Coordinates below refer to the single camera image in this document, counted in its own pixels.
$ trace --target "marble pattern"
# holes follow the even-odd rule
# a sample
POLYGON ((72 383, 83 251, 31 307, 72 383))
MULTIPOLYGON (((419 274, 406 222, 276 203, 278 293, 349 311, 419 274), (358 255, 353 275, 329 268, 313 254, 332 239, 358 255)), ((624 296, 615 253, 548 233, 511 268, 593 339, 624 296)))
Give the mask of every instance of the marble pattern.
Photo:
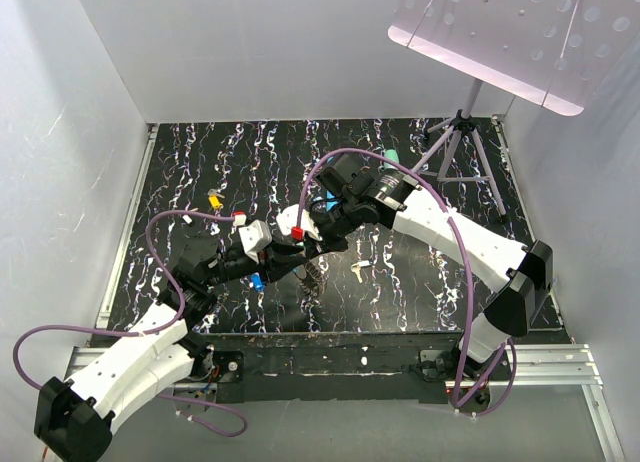
MULTIPOLYGON (((358 147, 376 153, 394 148, 400 162, 412 166, 426 150, 425 125, 438 120, 329 120, 163 124, 145 181, 128 253, 110 319, 111 328, 128 328, 144 313, 165 281, 149 256, 144 228, 158 212, 194 209, 213 213, 207 192, 224 195, 222 214, 241 210, 266 220, 277 231, 275 216, 296 204, 303 180, 325 153, 338 147, 358 147)), ((486 183, 435 184, 445 201, 494 232, 530 243, 522 207, 488 119, 479 132, 505 206, 509 222, 498 213, 486 183)), ((443 153, 431 159, 432 170, 443 153)), ((450 174, 479 174, 479 160, 469 140, 463 140, 450 174)), ((321 197, 318 186, 312 197, 321 197)), ((182 219, 161 221, 155 229, 158 252, 171 264, 181 254, 210 256, 217 245, 228 246, 237 235, 229 226, 182 219)), ((349 250, 316 259, 327 277, 318 298, 305 296, 293 274, 258 293, 247 279, 215 290, 220 304, 207 315, 202 332, 404 332, 459 330, 463 324, 466 284, 461 266, 446 255, 384 227, 363 226, 349 237, 349 250), (362 283, 350 271, 357 260, 371 259, 362 283)), ((475 294, 484 307, 490 291, 476 279, 475 294)), ((535 327, 560 327, 550 301, 535 327)))

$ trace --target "gray wall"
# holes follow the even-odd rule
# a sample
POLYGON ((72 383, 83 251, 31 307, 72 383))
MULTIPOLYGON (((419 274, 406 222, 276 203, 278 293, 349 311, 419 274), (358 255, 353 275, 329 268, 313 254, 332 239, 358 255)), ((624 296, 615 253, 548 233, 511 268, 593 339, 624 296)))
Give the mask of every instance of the gray wall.
POLYGON ((471 85, 389 40, 397 0, 81 1, 148 122, 450 115, 471 85))
MULTIPOLYGON (((0 0, 0 49, 0 459, 37 460, 11 350, 33 326, 95 322, 146 126, 78 0, 0 0)), ((63 376, 85 339, 34 337, 28 373, 63 376)))
MULTIPOLYGON (((500 410, 476 422, 411 401, 294 400, 237 408, 249 429, 224 439, 176 417, 171 402, 156 399, 116 433, 103 462, 603 460, 580 387, 516 387, 500 410)), ((215 410, 204 418, 227 430, 239 427, 215 410)))
POLYGON ((628 460, 637 436, 640 39, 583 114, 517 100, 506 133, 536 236, 554 249, 565 322, 589 343, 628 460))

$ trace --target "gray tripod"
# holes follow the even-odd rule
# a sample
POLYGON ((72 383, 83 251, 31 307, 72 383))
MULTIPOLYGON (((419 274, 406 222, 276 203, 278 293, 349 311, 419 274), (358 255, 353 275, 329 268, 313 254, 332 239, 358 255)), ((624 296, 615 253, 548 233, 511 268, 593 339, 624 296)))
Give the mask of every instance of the gray tripod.
POLYGON ((465 104, 464 108, 462 110, 459 110, 455 117, 451 117, 427 129, 427 134, 431 134, 436 130, 447 127, 444 134, 442 134, 438 141, 433 144, 433 146, 427 151, 426 154, 424 154, 422 159, 420 159, 420 162, 418 162, 413 167, 412 172, 426 175, 435 175, 438 177, 439 182, 488 181, 489 186, 491 187, 491 192, 493 193, 493 197, 496 199, 496 204, 498 205, 500 220, 502 222, 506 222, 507 211, 505 210, 504 204, 502 203, 502 198, 500 197, 498 186, 496 185, 496 181, 493 177, 493 172, 491 172, 491 167, 489 167, 487 154, 484 152, 484 147, 482 147, 482 140, 480 140, 480 135, 478 134, 478 130, 476 129, 475 124, 471 121, 471 110, 473 109, 473 105, 478 98, 480 87, 482 87, 482 81, 480 79, 474 79, 473 85, 471 86, 471 92, 469 92, 469 98, 467 99, 467 103, 465 104), (482 162, 482 167, 485 174, 487 175, 481 177, 447 177, 447 171, 451 166, 451 162, 453 161, 453 156, 455 155, 456 149, 458 148, 458 144, 460 143, 462 137, 468 134, 471 134, 471 137, 473 138, 476 150, 478 151, 478 156, 480 157, 480 161, 482 162), (444 161, 442 162, 440 170, 437 173, 422 171, 421 169, 424 164, 426 164, 427 161, 433 156, 433 154, 435 154, 438 149, 440 149, 440 147, 442 147, 442 145, 446 143, 449 137, 451 137, 451 143, 446 149, 444 161))

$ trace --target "yellow toy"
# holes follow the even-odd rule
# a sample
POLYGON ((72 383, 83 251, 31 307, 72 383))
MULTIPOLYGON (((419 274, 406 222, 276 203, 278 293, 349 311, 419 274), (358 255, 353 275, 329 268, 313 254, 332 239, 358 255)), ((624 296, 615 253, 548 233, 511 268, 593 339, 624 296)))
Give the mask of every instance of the yellow toy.
POLYGON ((211 204, 211 207, 213 207, 215 210, 224 207, 222 202, 220 202, 220 199, 224 199, 224 195, 218 193, 217 190, 211 189, 207 195, 209 196, 209 203, 211 204))

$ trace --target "black wire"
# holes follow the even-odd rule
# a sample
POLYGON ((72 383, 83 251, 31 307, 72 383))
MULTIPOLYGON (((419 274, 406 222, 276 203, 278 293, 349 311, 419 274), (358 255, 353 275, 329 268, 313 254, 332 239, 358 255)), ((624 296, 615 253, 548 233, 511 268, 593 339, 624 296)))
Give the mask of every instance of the black wire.
POLYGON ((339 197, 330 197, 328 199, 318 199, 318 200, 314 200, 313 202, 311 202, 311 205, 309 206, 309 212, 313 211, 313 208, 318 205, 318 204, 326 204, 328 202, 337 202, 339 201, 340 198, 339 197))

